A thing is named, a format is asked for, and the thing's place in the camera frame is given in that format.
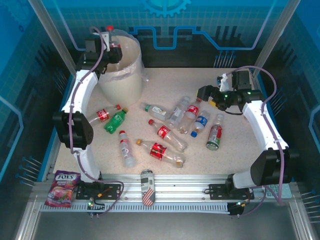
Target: green soda bottle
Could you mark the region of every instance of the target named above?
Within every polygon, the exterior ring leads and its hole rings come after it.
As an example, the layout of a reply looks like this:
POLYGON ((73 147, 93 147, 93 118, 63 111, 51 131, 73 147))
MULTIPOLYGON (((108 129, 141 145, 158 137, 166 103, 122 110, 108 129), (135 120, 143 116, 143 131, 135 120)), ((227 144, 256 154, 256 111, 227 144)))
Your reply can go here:
POLYGON ((104 129, 109 132, 110 134, 113 134, 117 127, 119 127, 125 120, 125 115, 128 112, 128 109, 125 107, 122 109, 122 111, 118 111, 111 120, 104 125, 104 129))

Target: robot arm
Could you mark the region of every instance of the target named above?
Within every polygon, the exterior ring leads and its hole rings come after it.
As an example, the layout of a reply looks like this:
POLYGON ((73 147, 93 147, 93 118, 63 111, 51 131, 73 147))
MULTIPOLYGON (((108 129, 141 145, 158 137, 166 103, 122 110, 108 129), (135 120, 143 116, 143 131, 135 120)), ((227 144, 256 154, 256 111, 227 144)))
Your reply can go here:
MULTIPOLYGON (((230 106, 238 106, 249 121, 261 150, 260 156, 250 169, 228 176, 226 186, 229 192, 234 189, 279 183, 281 167, 279 148, 261 112, 264 98, 259 90, 251 90, 249 79, 248 71, 235 72, 232 75, 233 91, 221 92, 218 87, 208 85, 200 88, 197 93, 197 97, 204 101, 209 101, 209 97, 212 97, 209 104, 221 111, 226 111, 230 106)), ((264 114, 283 149, 283 182, 289 183, 292 179, 293 161, 299 155, 295 150, 289 149, 288 144, 282 139, 270 118, 267 108, 265 108, 264 114)))
MULTIPOLYGON (((99 179, 101 172, 96 164, 90 145, 94 137, 94 130, 86 118, 87 106, 91 93, 98 83, 100 75, 104 74, 107 70, 107 65, 109 63, 116 64, 122 59, 121 48, 119 46, 110 47, 109 34, 103 34, 102 37, 105 43, 104 46, 102 46, 99 36, 85 40, 85 52, 81 55, 80 60, 76 65, 76 80, 69 99, 62 110, 60 112, 55 112, 52 117, 59 140, 64 143, 67 148, 70 148, 69 113, 71 103, 74 103, 72 109, 73 150, 80 154, 81 165, 86 173, 94 179, 99 179), (94 71, 88 74, 97 63, 102 48, 104 52, 101 61, 94 71)), ((80 172, 82 181, 85 183, 93 182, 84 172, 80 172)))

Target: metal floor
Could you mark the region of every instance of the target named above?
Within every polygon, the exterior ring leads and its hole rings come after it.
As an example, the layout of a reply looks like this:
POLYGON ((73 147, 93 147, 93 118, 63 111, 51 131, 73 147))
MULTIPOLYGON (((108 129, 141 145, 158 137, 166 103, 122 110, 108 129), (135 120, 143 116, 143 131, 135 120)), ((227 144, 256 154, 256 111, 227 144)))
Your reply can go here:
POLYGON ((241 219, 210 213, 41 212, 33 240, 295 240, 290 208, 272 203, 241 219))

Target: plastic bottle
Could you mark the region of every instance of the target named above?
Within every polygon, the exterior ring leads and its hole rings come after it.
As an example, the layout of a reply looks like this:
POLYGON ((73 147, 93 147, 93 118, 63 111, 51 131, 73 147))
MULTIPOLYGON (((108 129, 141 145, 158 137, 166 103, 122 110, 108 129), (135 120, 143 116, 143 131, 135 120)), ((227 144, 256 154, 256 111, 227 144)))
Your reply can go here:
POLYGON ((120 137, 120 149, 124 160, 124 166, 127 168, 133 168, 136 165, 136 159, 133 155, 133 151, 125 131, 119 132, 120 137))
POLYGON ((205 110, 203 110, 199 114, 198 118, 196 119, 196 121, 192 125, 191 137, 195 138, 199 133, 201 133, 204 130, 204 128, 208 122, 209 116, 210 116, 210 114, 205 110))
POLYGON ((175 153, 161 144, 154 141, 138 139, 136 144, 143 147, 150 156, 167 163, 171 163, 177 168, 182 168, 186 158, 180 153, 175 153))
POLYGON ((190 104, 190 97, 184 96, 181 98, 179 103, 175 106, 173 112, 165 120, 165 125, 167 125, 171 129, 176 129, 184 116, 185 111, 187 110, 190 104))
POLYGON ((125 107, 122 109, 122 111, 118 111, 111 120, 104 125, 104 129, 109 132, 110 134, 113 134, 117 127, 119 127, 125 120, 125 115, 127 114, 128 109, 125 107))
POLYGON ((173 146, 176 150, 183 153, 188 144, 179 138, 173 131, 167 128, 163 123, 155 122, 153 119, 149 120, 149 125, 153 127, 153 131, 162 138, 166 143, 173 146))
POLYGON ((206 143, 206 147, 210 150, 216 151, 219 148, 223 119, 224 116, 222 114, 218 114, 214 119, 213 126, 211 127, 208 137, 208 142, 206 143))
MULTIPOLYGON (((110 48, 120 48, 120 41, 119 38, 117 37, 116 33, 115 33, 115 28, 114 26, 107 26, 106 27, 107 32, 109 32, 109 44, 110 44, 110 48)), ((123 66, 123 61, 120 60, 118 63, 115 64, 115 68, 117 71, 120 71, 124 68, 123 66)))
POLYGON ((197 98, 196 101, 191 103, 188 109, 185 111, 185 114, 178 126, 178 131, 181 134, 186 134, 194 120, 197 118, 201 101, 202 100, 200 98, 197 98))
POLYGON ((162 122, 166 120, 166 116, 168 115, 168 111, 158 105, 150 105, 145 102, 142 102, 140 108, 149 113, 149 115, 155 119, 158 119, 162 122))
POLYGON ((97 111, 95 114, 89 116, 87 119, 88 119, 88 122, 91 124, 91 126, 95 126, 99 123, 105 122, 119 110, 121 110, 120 105, 107 106, 97 111))

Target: plastic bag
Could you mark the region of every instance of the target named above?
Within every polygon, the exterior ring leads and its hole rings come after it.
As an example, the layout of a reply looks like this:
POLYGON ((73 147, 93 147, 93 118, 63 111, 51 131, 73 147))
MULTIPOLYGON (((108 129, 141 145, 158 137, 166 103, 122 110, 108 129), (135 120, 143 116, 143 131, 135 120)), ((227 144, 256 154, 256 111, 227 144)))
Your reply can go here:
POLYGON ((50 207, 70 208, 72 193, 80 176, 77 172, 57 170, 44 204, 50 207))

